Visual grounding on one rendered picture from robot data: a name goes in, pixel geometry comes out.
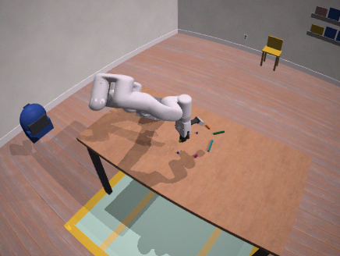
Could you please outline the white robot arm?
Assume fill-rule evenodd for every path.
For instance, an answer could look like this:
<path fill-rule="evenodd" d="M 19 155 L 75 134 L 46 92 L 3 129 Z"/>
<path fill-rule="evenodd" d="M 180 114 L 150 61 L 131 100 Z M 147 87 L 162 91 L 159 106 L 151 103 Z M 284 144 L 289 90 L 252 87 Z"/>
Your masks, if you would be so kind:
<path fill-rule="evenodd" d="M 109 96 L 108 90 L 110 90 Z M 161 99 L 160 103 L 149 94 L 141 91 L 141 84 L 134 82 L 131 76 L 98 73 L 94 77 L 89 108 L 93 111 L 99 111 L 104 107 L 118 107 L 123 108 L 125 112 L 139 112 L 143 116 L 153 116 L 164 121 L 191 121 L 191 125 L 195 123 L 204 125 L 202 119 L 198 117 L 190 120 L 192 98 L 189 95 L 181 94 L 165 97 Z"/>

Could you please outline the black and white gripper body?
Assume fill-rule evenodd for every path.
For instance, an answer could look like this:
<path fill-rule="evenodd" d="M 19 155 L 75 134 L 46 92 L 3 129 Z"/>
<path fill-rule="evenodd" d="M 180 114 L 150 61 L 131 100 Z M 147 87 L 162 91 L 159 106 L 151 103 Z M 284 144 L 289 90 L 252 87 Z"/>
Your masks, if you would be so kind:
<path fill-rule="evenodd" d="M 187 132 L 190 132 L 189 135 L 191 134 L 191 122 L 180 122 L 180 121 L 175 121 L 175 128 L 179 132 L 179 134 L 182 137 L 186 137 Z"/>

